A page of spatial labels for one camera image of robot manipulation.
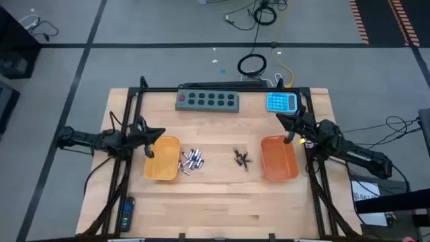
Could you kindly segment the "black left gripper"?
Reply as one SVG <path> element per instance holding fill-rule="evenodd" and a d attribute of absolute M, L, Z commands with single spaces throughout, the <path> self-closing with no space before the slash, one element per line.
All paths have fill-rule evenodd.
<path fill-rule="evenodd" d="M 151 151 L 151 144 L 165 132 L 165 128 L 150 128 L 146 120 L 139 116 L 137 121 L 128 125 L 130 132 L 128 133 L 128 144 L 134 148 L 144 146 L 145 155 L 148 158 L 154 158 L 155 155 Z"/>

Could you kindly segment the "yellow plastic bin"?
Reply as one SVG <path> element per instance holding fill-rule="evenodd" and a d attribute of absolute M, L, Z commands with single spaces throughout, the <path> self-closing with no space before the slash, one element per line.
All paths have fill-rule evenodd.
<path fill-rule="evenodd" d="M 144 164 L 144 176 L 147 179 L 169 181 L 177 176 L 180 141 L 175 136 L 161 136 L 151 146 L 153 158 L 147 158 Z"/>

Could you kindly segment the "blue calculator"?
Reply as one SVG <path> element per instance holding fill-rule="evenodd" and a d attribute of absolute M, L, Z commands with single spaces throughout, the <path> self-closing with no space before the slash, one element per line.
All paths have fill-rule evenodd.
<path fill-rule="evenodd" d="M 294 93 L 268 93 L 266 108 L 268 112 L 294 113 L 298 109 L 297 95 Z"/>

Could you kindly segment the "orange plastic bin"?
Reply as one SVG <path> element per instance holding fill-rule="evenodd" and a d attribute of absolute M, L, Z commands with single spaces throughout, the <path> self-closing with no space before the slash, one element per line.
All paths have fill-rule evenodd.
<path fill-rule="evenodd" d="M 292 143 L 286 136 L 268 136 L 261 141 L 263 170 L 268 180 L 285 182 L 299 176 L 299 168 Z"/>

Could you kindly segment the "grey power strip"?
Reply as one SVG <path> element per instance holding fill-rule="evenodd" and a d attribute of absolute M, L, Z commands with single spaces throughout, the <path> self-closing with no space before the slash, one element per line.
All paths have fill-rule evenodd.
<path fill-rule="evenodd" d="M 177 92 L 175 109 L 177 111 L 239 113 L 239 93 L 182 89 Z"/>

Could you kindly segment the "long black power bar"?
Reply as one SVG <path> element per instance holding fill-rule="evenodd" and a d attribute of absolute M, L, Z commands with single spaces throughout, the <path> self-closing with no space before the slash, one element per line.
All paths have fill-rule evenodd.
<path fill-rule="evenodd" d="M 184 83 L 179 85 L 180 88 L 266 88 L 267 84 L 262 81 L 227 81 L 227 82 L 201 82 L 201 83 Z"/>

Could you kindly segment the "black remote control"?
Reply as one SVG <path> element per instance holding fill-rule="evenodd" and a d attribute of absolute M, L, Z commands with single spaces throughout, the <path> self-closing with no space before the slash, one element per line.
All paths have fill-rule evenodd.
<path fill-rule="evenodd" d="M 134 197 L 127 197 L 122 209 L 122 218 L 120 221 L 120 231 L 126 233 L 130 231 L 132 224 L 132 215 L 134 211 Z"/>

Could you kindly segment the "white paper sign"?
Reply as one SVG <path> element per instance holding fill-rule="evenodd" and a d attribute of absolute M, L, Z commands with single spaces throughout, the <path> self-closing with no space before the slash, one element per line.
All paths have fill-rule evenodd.
<path fill-rule="evenodd" d="M 364 181 L 352 181 L 353 200 L 355 202 L 368 200 L 380 196 L 377 184 Z M 362 224 L 387 227 L 387 219 L 384 212 L 359 214 Z"/>

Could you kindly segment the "black beam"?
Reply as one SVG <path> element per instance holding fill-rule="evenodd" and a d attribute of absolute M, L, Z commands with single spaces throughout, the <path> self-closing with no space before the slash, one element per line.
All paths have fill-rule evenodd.
<path fill-rule="evenodd" d="M 359 214 L 430 208 L 430 188 L 355 202 Z"/>

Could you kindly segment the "black equipment case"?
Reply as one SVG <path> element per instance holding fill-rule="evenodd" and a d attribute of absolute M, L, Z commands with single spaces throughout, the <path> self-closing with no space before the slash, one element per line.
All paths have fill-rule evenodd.
<path fill-rule="evenodd" d="M 19 91 L 12 87 L 0 85 L 0 136 L 5 133 L 7 124 L 19 97 Z"/>

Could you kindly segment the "black cabinet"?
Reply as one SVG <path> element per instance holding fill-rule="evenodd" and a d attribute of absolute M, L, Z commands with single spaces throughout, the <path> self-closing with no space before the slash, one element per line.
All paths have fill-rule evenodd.
<path fill-rule="evenodd" d="M 0 74 L 8 79 L 29 79 L 40 51 L 41 43 L 0 6 Z"/>

